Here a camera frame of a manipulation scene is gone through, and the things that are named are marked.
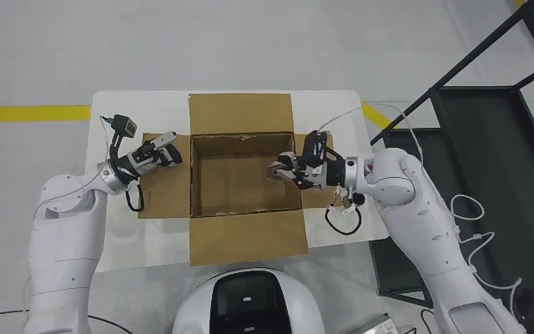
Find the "cardboard box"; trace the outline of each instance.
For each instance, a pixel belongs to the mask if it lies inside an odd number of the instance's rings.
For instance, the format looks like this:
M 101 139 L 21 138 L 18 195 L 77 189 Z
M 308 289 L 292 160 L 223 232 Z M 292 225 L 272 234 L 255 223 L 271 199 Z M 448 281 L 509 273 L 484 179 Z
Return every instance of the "cardboard box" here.
M 139 218 L 190 217 L 192 266 L 307 254 L 303 209 L 326 207 L 333 189 L 300 193 L 267 177 L 306 135 L 294 134 L 290 95 L 192 94 L 189 116 L 191 135 L 174 142 L 184 162 L 141 178 Z

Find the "yellow floor line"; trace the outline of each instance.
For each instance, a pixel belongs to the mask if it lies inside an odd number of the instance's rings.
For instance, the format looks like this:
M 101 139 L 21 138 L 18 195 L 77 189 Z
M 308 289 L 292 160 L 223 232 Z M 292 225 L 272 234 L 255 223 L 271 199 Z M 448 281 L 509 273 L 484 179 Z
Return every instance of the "yellow floor line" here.
M 383 129 L 390 123 L 386 116 L 366 102 L 362 102 L 362 106 L 364 116 L 379 128 Z M 90 105 L 0 106 L 0 123 L 87 120 L 90 117 Z
M 391 123 L 391 121 L 386 116 L 381 114 L 375 108 L 368 105 L 368 103 L 362 101 L 361 105 L 363 107 L 362 110 L 364 112 L 364 116 L 368 120 L 376 124 L 376 126 L 378 126 L 379 128 L 384 129 L 386 126 L 388 126 L 389 123 Z
M 90 105 L 0 106 L 0 123 L 86 120 L 90 117 Z

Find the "gray floor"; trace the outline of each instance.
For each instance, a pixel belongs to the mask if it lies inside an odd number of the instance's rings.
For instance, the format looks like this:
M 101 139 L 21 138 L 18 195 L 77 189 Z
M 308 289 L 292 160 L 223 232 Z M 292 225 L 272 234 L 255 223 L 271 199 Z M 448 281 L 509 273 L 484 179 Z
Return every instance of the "gray floor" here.
M 0 11 L 0 105 L 90 104 L 105 89 L 352 89 L 367 101 L 403 107 L 511 10 L 507 0 L 8 0 Z M 525 28 L 515 28 L 454 84 L 515 83 L 534 71 L 532 51 Z M 524 94 L 533 99 L 534 89 Z M 436 126 L 431 106 L 412 123 Z M 378 130 L 368 126 L 370 134 Z M 83 173 L 87 132 L 87 122 L 0 124 L 0 311 L 22 307 L 38 190 L 56 174 Z M 365 243 L 259 265 L 302 280 L 328 333 L 383 312 L 403 329 L 423 330 L 418 307 L 375 294 Z M 227 269 L 180 265 L 96 274 L 89 310 L 136 333 L 169 333 L 187 293 Z M 21 320 L 0 317 L 0 332 L 18 332 Z M 120 332 L 91 324 L 94 333 Z

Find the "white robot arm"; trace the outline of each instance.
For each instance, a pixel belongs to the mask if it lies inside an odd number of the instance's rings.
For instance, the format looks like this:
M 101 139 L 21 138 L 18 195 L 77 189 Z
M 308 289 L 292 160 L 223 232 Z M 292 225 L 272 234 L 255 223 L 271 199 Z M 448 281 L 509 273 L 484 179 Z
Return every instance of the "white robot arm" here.
M 29 246 L 33 298 L 25 334 L 91 332 L 89 287 L 102 255 L 108 195 L 127 190 L 131 181 L 158 166 L 182 162 L 171 144 L 173 132 L 119 158 L 121 139 L 133 138 L 136 126 L 121 115 L 105 120 L 116 131 L 109 159 L 83 176 L 55 176 L 41 191 Z
M 421 273 L 441 332 L 525 333 L 474 277 L 461 254 L 460 230 L 413 155 L 385 149 L 372 158 L 343 159 L 326 147 L 326 133 L 314 131 L 306 137 L 302 156 L 281 154 L 269 173 L 301 189 L 341 186 L 353 206 L 361 204 L 362 194 L 370 195 L 391 238 Z

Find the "white table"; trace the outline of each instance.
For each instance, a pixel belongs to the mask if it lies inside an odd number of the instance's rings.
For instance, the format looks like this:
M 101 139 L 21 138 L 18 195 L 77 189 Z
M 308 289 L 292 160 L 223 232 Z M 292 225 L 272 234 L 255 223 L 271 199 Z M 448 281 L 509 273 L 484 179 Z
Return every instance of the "white table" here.
M 351 91 L 107 91 L 93 97 L 85 169 L 103 160 L 104 135 L 98 117 L 129 116 L 138 125 L 134 139 L 124 139 L 119 155 L 141 145 L 143 132 L 190 134 L 189 94 L 285 93 L 291 94 L 295 132 L 308 134 L 334 116 L 359 108 L 360 97 Z M 113 131 L 108 128 L 111 139 Z M 329 124 L 334 149 L 343 156 L 371 155 L 369 137 L 361 109 Z M 132 202 L 136 203 L 133 193 Z M 310 248 L 384 239 L 388 236 L 375 203 L 361 208 L 361 228 L 343 236 L 325 222 L 325 209 L 305 209 L 305 228 Z M 355 226 L 355 215 L 340 216 L 342 230 Z M 109 196 L 105 245 L 97 272 L 189 262 L 189 218 L 138 220 L 126 206 L 124 195 Z

